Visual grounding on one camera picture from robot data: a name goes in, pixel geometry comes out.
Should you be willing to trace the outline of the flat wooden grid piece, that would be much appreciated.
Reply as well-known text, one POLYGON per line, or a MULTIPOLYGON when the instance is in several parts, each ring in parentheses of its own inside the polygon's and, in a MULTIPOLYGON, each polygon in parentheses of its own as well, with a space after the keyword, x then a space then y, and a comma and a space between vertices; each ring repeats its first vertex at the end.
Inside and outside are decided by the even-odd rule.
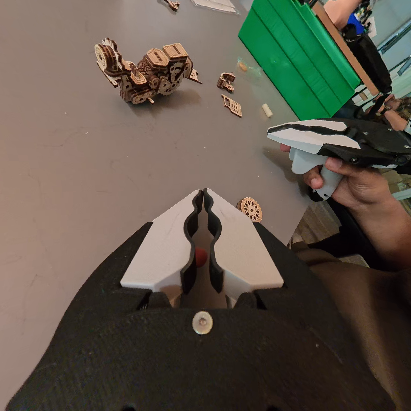
POLYGON ((230 97, 224 94, 221 94, 221 97, 223 99, 223 107, 227 108, 235 116, 241 118, 242 117, 241 105, 235 100, 231 99, 230 97))

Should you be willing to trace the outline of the small wooden part assembly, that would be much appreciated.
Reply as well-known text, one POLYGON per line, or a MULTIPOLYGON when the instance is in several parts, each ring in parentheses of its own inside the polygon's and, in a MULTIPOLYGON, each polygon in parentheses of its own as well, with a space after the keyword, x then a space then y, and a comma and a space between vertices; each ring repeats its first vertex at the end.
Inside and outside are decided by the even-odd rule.
POLYGON ((235 80, 235 75, 233 72, 223 72, 219 76, 219 79, 217 81, 217 87, 219 89, 224 89, 228 91, 229 93, 234 92, 234 86, 233 82, 235 80))

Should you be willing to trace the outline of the green plastic crate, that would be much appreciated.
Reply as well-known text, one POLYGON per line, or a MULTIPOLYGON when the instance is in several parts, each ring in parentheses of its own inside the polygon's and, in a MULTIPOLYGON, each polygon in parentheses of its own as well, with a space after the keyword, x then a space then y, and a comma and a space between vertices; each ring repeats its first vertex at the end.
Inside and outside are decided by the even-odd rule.
POLYGON ((360 85, 308 4, 255 0, 238 37, 301 121, 332 117, 360 85))

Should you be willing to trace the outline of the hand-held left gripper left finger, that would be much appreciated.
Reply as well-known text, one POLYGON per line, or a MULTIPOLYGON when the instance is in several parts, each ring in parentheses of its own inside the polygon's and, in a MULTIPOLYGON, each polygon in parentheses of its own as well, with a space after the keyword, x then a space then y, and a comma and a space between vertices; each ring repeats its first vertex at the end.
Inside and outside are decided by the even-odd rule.
POLYGON ((192 237, 198 230, 202 206, 200 189, 154 219, 121 279, 121 286, 162 292, 171 306, 177 307, 197 275, 192 237))

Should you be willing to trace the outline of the clear plastic wrapper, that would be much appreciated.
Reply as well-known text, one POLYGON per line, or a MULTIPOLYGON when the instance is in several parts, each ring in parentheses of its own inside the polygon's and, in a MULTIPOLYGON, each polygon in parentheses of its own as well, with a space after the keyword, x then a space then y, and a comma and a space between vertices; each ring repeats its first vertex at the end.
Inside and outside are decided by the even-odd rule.
POLYGON ((243 59, 242 57, 237 58, 237 64, 236 64, 236 70, 242 76, 246 76, 248 79, 251 79, 251 80, 254 80, 254 81, 258 81, 262 78, 263 71, 262 71, 260 66, 258 66, 258 65, 257 66, 255 66, 255 65, 252 66, 252 65, 249 64, 249 62, 247 60, 243 59), (247 67, 248 67, 247 72, 242 72, 238 69, 237 64, 238 64, 239 61, 241 61, 241 62, 243 62, 244 64, 247 65, 247 67))

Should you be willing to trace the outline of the wooden motorcycle model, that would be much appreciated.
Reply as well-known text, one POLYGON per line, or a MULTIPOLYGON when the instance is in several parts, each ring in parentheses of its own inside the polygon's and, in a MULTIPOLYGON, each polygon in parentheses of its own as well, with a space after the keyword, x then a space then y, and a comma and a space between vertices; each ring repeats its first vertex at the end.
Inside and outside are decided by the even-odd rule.
POLYGON ((126 103, 134 105, 149 101, 156 95, 174 93, 188 79, 193 62, 180 43, 151 48, 134 64, 125 60, 114 40, 105 38, 95 44, 97 65, 126 103))

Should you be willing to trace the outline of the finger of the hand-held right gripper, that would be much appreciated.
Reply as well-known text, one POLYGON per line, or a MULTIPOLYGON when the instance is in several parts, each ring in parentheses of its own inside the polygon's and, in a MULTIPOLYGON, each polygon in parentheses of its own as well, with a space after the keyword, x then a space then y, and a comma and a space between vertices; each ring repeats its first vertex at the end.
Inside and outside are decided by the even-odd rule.
POLYGON ((293 128, 295 126, 323 127, 335 131, 344 131, 347 128, 347 125, 344 122, 332 121, 332 119, 313 119, 306 121, 286 122, 278 126, 270 127, 268 129, 268 132, 285 130, 287 128, 293 128))
POLYGON ((346 130, 346 127, 274 127, 268 130, 267 137, 311 154, 318 154, 326 144, 360 149, 359 143, 345 134, 346 130))

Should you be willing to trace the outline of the person's brown clothing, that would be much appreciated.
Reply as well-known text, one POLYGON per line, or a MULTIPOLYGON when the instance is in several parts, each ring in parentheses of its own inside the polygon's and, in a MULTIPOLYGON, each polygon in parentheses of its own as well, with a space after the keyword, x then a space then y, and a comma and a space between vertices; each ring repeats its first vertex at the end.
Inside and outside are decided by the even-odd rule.
POLYGON ((410 410, 410 268, 375 270, 310 249, 304 242, 294 243, 290 249, 328 289, 396 409, 410 410))

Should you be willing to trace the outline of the clear plastic bag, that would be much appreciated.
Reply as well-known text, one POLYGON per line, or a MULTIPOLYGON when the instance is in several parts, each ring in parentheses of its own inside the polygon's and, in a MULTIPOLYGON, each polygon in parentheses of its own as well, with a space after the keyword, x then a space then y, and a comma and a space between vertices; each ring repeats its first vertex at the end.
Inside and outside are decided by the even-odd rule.
POLYGON ((192 0, 195 6, 208 8, 223 13, 239 14, 234 3, 230 0, 192 0))

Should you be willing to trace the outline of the person's right hand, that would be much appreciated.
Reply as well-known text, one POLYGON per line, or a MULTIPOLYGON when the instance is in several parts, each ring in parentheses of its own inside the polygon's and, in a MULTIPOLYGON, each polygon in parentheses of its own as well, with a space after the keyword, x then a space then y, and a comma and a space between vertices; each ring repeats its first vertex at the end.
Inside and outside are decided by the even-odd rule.
POLYGON ((324 167, 342 176, 332 194, 337 203, 356 212, 393 212, 401 204, 391 195, 387 181, 375 168, 360 168, 328 157, 324 167))

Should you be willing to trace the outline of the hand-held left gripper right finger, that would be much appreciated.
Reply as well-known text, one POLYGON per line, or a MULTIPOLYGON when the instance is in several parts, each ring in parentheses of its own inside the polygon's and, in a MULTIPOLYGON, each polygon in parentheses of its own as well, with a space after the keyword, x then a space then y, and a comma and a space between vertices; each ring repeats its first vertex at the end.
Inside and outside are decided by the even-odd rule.
POLYGON ((243 293, 284 285, 252 220, 211 189, 203 191, 208 213, 210 280, 233 308, 243 293))

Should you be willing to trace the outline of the small wooden gear wheel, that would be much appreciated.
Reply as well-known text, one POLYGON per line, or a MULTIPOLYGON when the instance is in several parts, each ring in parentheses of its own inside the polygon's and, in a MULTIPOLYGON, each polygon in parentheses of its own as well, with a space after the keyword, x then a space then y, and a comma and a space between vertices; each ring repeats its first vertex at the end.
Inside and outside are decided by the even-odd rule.
POLYGON ((252 222, 261 222, 263 212, 255 199, 250 197, 240 199, 236 204, 236 208, 250 218, 252 222))

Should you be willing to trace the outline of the grey desk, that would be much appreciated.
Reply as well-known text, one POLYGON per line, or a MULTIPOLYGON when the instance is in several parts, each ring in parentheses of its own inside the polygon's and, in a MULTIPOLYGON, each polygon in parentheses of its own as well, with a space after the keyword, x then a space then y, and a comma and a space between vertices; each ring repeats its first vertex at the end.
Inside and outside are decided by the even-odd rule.
POLYGON ((270 80, 237 73, 239 14, 180 1, 1 1, 1 410, 39 362, 89 275, 138 228, 196 189, 253 197, 287 242, 308 198, 267 129, 296 116, 270 80), (183 80, 129 105, 96 64, 109 37, 137 63, 179 42, 202 85, 183 80), (267 118, 262 105, 273 116, 267 118))

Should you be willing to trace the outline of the person's right forearm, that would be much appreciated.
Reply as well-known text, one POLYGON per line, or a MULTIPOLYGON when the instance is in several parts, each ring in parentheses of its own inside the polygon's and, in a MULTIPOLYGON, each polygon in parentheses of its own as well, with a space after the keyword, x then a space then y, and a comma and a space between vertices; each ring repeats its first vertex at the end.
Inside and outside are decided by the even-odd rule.
POLYGON ((410 269, 411 218, 391 193, 375 201, 354 202, 348 209, 390 267, 410 269))

